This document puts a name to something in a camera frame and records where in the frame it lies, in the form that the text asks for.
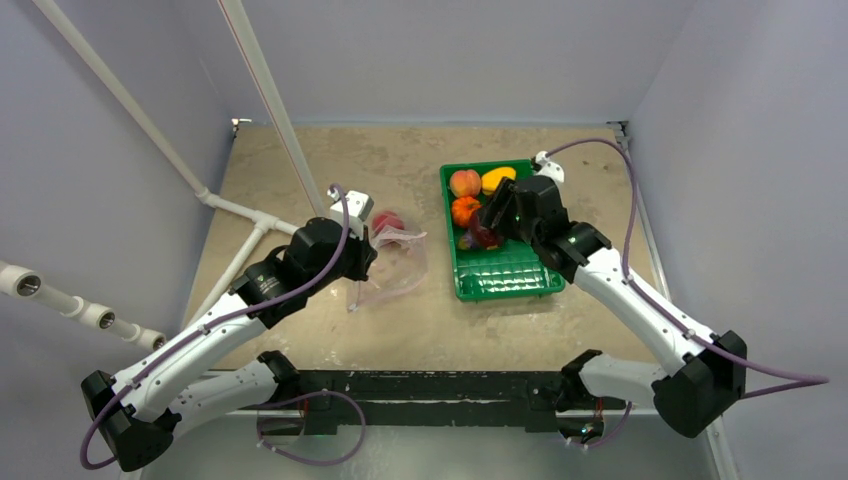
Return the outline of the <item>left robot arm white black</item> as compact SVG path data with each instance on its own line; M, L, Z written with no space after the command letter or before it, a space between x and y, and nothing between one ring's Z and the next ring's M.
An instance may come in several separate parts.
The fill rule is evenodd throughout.
M217 302L165 346L130 367L97 370L81 383L92 424L79 448L86 470L139 470L181 435L243 407L305 407L307 392L279 351L209 380L200 377L237 347L303 310L329 284L365 281L377 252L362 221L313 218L286 245L247 267Z

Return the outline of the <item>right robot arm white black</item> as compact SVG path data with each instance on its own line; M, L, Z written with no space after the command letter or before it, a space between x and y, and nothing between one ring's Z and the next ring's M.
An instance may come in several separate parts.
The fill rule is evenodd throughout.
M715 334L627 270L607 237L569 218L552 179L504 178L477 214L482 227L529 245L545 267L598 300L655 359L584 352L562 370L558 410L612 397L651 406L673 431L695 438L744 395L746 370L733 360L747 355L741 337Z

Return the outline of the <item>clear pink zip top bag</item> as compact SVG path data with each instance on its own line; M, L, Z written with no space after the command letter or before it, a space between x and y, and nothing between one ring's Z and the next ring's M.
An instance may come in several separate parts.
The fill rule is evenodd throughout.
M370 266L367 281L354 282L348 286L348 312L409 294L425 279L428 273L427 232L413 220L402 215L400 217L406 227L399 235L399 245L375 248L370 233L370 244L377 252L377 259Z

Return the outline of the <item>red toy tomato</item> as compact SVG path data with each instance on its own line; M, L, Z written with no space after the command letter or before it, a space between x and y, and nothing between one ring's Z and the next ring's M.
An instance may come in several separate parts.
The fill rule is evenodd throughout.
M400 215L392 210L377 212L371 223L371 240L375 248L391 244L399 245L400 233L405 230L405 222Z

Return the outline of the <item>dark red toy apple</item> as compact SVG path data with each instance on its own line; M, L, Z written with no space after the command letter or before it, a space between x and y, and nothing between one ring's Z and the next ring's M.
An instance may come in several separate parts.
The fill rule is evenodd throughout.
M475 250L497 250L505 243L504 238L491 229L472 227L469 234Z

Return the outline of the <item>purple toy eggplant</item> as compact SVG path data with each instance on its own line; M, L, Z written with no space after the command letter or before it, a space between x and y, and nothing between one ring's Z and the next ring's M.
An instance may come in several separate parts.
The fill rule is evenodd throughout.
M456 248L459 251L474 251L479 249L479 244L472 232L467 230L456 241Z

